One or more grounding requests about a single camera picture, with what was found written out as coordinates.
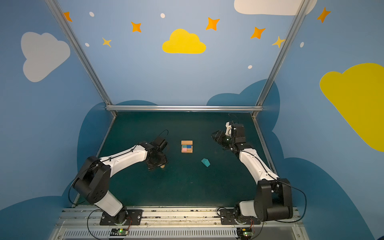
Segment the right controller board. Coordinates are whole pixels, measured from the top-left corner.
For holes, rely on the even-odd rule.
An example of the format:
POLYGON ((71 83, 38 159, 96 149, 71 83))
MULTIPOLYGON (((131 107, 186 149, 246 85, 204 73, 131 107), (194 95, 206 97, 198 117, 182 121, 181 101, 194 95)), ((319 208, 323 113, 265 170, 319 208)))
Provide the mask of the right controller board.
POLYGON ((251 229, 237 228, 237 240, 250 240, 254 236, 251 229))

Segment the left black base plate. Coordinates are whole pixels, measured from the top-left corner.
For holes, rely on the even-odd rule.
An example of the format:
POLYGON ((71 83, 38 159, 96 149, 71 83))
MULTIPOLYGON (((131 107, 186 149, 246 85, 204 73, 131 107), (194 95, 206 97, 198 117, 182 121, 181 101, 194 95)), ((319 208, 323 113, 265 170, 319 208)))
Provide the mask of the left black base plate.
POLYGON ((138 226, 141 223, 143 210, 122 209, 116 216, 111 216, 103 211, 100 221, 101 226, 138 226))

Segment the left controller board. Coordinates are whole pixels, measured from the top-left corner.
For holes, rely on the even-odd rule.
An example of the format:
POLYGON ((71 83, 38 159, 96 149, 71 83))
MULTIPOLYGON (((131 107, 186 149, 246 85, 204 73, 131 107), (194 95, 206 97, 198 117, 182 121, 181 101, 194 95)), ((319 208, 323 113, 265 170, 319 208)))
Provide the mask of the left controller board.
POLYGON ((126 237, 129 235, 128 228, 112 229, 110 232, 110 237, 126 237))

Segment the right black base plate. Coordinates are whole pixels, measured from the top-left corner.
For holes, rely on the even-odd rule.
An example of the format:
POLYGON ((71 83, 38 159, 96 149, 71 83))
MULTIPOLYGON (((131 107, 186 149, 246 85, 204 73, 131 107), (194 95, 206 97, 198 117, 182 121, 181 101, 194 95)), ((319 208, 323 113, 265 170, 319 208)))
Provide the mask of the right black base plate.
POLYGON ((234 209, 219 208, 217 209, 217 215, 219 216, 222 225, 261 224, 261 222, 257 218, 250 216, 242 216, 237 213, 234 209))

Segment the right aluminium frame post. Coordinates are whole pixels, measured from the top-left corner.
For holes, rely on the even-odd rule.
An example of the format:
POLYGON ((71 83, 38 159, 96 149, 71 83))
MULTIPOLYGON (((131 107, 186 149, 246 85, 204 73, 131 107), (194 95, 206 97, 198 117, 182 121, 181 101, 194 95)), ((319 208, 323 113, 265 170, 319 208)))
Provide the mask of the right aluminium frame post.
POLYGON ((307 10, 310 8, 310 4, 312 1, 310 0, 304 0, 299 5, 298 11, 292 21, 292 24, 290 25, 290 28, 286 35, 286 40, 283 42, 283 46, 280 47, 278 56, 276 58, 276 61, 272 67, 272 70, 267 78, 267 81, 262 88, 262 91, 258 97, 256 107, 259 107, 261 110, 253 111, 252 112, 252 118, 253 120, 256 120, 257 115, 259 112, 263 110, 263 104, 268 96, 268 93, 270 92, 270 89, 279 73, 279 70, 281 66, 283 65, 283 62, 289 52, 289 49, 307 15, 307 10))

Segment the controller board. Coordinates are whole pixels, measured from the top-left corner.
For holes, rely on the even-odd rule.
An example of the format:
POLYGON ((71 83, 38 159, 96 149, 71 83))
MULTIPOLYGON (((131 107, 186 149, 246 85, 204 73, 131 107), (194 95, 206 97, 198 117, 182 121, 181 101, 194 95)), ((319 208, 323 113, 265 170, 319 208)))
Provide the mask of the controller board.
POLYGON ((128 228, 112 229, 110 232, 110 237, 126 237, 129 235, 128 228))
POLYGON ((254 236, 251 229, 237 228, 237 240, 250 240, 254 236))

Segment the teal house-shaped block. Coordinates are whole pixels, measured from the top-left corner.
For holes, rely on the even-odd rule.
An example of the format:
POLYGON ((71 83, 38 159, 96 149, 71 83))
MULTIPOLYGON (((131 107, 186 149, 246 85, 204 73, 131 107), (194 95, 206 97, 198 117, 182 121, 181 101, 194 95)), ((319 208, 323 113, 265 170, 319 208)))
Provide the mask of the teal house-shaped block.
POLYGON ((210 161, 208 159, 202 159, 201 162, 206 166, 209 167, 211 165, 210 161))

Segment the aluminium frame post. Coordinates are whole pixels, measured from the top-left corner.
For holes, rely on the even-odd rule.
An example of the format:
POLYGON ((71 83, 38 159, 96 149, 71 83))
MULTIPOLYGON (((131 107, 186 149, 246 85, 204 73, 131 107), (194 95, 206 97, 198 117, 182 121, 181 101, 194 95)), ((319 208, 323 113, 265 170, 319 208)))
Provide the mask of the aluminium frame post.
POLYGON ((91 62, 89 61, 88 57, 86 56, 85 51, 83 50, 83 47, 81 46, 81 43, 79 42, 75 32, 71 28, 70 22, 66 19, 64 12, 62 11, 62 8, 58 1, 52 1, 52 0, 45 0, 46 4, 48 5, 51 13, 55 17, 56 21, 58 22, 60 28, 62 29, 63 33, 65 34, 66 38, 68 39, 69 43, 71 44, 72 48, 74 49, 76 55, 78 56, 80 62, 82 63, 84 69, 86 70, 87 74, 89 75, 92 83, 96 87, 99 95, 101 96, 102 100, 106 104, 106 107, 113 105, 110 97, 107 94, 106 89, 104 88, 100 78, 98 77, 96 71, 94 70, 91 62))
POLYGON ((263 104, 268 96, 268 93, 270 92, 270 89, 279 73, 279 70, 281 66, 283 65, 283 62, 289 52, 289 49, 307 15, 307 10, 310 8, 310 4, 312 1, 310 0, 304 0, 299 5, 298 11, 292 21, 292 24, 290 25, 290 28, 286 35, 286 40, 283 42, 283 46, 280 47, 278 56, 276 58, 276 61, 272 67, 272 70, 267 78, 267 81, 262 88, 262 91, 258 97, 256 107, 259 107, 261 110, 253 111, 252 112, 252 118, 253 120, 256 120, 257 115, 259 112, 263 110, 263 104))

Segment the back aluminium frame rail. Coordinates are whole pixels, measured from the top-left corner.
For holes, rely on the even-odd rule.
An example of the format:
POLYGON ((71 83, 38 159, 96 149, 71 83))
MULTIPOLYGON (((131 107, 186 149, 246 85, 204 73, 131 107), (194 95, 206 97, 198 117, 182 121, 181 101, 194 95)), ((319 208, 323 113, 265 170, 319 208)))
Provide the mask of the back aluminium frame rail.
POLYGON ((149 106, 107 105, 107 111, 116 112, 260 112, 262 106, 149 106))

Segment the front aluminium rail bed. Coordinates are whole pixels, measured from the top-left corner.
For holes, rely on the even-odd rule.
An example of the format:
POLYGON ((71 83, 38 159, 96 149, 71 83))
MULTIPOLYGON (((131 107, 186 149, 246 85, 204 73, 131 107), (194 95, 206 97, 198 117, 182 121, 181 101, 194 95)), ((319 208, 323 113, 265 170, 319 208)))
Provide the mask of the front aluminium rail bed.
POLYGON ((90 206, 63 209, 51 240, 237 240, 237 228, 251 229, 251 240, 307 240, 300 214, 287 223, 222 225, 215 207, 129 207, 141 209, 138 226, 101 226, 102 211, 90 206), (126 237, 110 237, 112 229, 128 228, 126 237))

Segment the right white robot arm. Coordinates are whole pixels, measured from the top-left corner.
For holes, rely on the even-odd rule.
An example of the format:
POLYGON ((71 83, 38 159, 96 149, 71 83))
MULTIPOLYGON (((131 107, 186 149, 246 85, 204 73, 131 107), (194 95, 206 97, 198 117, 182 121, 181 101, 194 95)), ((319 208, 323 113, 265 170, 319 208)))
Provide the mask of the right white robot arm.
POLYGON ((291 219, 294 214, 291 184, 275 174, 247 142, 244 125, 227 122, 226 129, 213 132, 212 138, 239 158, 257 184, 255 198, 235 206, 237 223, 245 224, 251 218, 260 222, 291 219))

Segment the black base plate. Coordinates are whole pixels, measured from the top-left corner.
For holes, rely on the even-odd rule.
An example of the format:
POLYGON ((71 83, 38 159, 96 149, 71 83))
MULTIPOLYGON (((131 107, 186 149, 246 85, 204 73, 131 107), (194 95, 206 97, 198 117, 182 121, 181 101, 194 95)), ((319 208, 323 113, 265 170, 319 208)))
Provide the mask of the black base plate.
POLYGON ((242 216, 237 213, 234 209, 219 208, 217 209, 217 215, 219 216, 222 225, 261 224, 261 222, 257 218, 250 216, 242 216))
POLYGON ((100 221, 101 226, 138 226, 141 223, 143 210, 122 209, 116 216, 111 216, 103 211, 100 221))

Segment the left aluminium frame post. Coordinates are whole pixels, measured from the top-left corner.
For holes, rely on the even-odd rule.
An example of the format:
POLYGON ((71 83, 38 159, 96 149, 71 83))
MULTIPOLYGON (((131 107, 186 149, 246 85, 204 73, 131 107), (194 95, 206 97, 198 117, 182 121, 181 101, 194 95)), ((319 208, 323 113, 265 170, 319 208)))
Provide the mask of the left aluminium frame post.
POLYGON ((92 83, 96 87, 99 95, 101 96, 102 100, 106 104, 106 107, 113 105, 110 97, 107 94, 106 89, 104 88, 100 78, 98 77, 96 71, 94 70, 91 62, 89 61, 88 57, 86 56, 85 51, 83 50, 83 47, 81 46, 81 43, 79 42, 75 32, 71 28, 70 22, 66 19, 64 12, 62 11, 62 8, 58 1, 52 1, 52 0, 45 0, 46 4, 48 5, 51 13, 55 17, 56 21, 58 22, 60 28, 62 29, 63 33, 65 34, 66 38, 68 39, 69 43, 71 44, 72 48, 74 49, 76 55, 78 56, 80 62, 82 63, 84 69, 86 70, 87 74, 89 75, 92 83))

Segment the long natural wood block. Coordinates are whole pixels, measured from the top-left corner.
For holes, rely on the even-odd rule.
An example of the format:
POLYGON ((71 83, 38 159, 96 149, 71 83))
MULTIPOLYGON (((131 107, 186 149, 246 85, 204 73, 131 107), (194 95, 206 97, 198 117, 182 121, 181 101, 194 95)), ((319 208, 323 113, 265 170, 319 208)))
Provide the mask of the long natural wood block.
POLYGON ((181 145, 193 145, 193 141, 181 141, 181 145))

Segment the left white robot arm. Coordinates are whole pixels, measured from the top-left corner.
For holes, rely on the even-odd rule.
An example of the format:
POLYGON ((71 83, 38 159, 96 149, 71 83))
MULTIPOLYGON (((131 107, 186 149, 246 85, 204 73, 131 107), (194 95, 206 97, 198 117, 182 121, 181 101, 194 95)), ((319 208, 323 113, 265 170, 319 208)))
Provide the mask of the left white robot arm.
POLYGON ((76 175, 72 188, 88 203, 103 211, 101 225, 126 225, 129 219, 128 210, 109 191, 112 176, 140 162, 145 162, 149 170, 165 166, 168 160, 163 150, 167 144, 166 140, 157 138, 111 156, 88 157, 76 175))

